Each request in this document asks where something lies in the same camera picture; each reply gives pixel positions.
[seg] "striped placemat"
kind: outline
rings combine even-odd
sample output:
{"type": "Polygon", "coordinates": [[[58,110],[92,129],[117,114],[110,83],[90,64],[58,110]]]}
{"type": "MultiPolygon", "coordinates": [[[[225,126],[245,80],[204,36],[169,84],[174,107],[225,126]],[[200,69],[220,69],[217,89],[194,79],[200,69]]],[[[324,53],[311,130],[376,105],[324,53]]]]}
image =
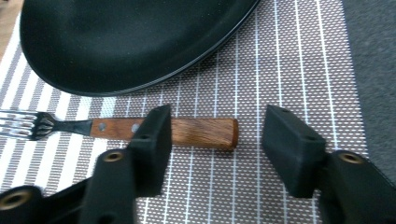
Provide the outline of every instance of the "striped placemat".
{"type": "MultiPolygon", "coordinates": [[[[91,98],[53,89],[27,64],[18,25],[0,65],[2,109],[74,120],[145,117],[164,104],[172,105],[174,118],[237,118],[239,145],[234,152],[174,146],[163,195],[138,199],[142,223],[320,222],[317,200],[290,197],[262,153],[268,104],[297,114],[327,139],[329,151],[367,153],[339,0],[263,0],[217,53],[129,95],[91,98]]],[[[38,142],[1,137],[0,191],[37,185],[51,195],[90,176],[100,153],[125,146],[70,133],[38,142]]]]}

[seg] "fork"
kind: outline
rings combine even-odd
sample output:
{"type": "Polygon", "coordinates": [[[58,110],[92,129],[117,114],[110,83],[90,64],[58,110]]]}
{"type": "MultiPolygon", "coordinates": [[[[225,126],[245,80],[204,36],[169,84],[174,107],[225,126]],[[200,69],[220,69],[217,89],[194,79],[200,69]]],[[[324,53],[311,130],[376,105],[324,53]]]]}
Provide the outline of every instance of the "fork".
{"type": "MultiPolygon", "coordinates": [[[[142,118],[59,121],[47,112],[0,109],[0,136],[37,141],[54,132],[130,141],[142,118]]],[[[172,142],[190,147],[235,148],[236,119],[172,119],[172,142]]]]}

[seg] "wooden handle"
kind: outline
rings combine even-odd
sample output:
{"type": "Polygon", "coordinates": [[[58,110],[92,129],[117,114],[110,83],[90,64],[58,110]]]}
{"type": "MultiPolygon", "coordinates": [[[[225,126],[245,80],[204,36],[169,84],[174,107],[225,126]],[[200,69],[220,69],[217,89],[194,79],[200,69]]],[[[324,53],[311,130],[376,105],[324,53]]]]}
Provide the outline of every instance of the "wooden handle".
{"type": "MultiPolygon", "coordinates": [[[[134,136],[134,124],[140,125],[143,120],[93,119],[90,136],[130,141],[134,136]]],[[[172,142],[180,146],[232,149],[238,144],[238,121],[236,119],[172,119],[172,142]]]]}

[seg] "fork head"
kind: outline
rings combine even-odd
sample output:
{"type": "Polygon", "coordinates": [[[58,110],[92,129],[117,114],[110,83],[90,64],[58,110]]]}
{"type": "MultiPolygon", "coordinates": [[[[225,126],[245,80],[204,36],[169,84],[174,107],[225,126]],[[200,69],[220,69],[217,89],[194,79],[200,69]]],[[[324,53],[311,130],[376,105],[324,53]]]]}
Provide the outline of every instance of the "fork head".
{"type": "Polygon", "coordinates": [[[52,133],[55,122],[45,112],[0,109],[0,136],[36,141],[52,133]]]}

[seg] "black plate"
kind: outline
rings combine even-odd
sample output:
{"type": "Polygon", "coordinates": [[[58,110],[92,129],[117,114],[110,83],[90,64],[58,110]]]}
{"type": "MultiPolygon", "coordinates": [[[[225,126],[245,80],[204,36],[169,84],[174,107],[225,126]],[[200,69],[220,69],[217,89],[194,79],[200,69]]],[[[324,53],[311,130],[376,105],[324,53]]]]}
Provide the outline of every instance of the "black plate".
{"type": "Polygon", "coordinates": [[[141,90],[201,61],[260,0],[25,0],[28,63],[62,91],[110,96],[141,90]]]}

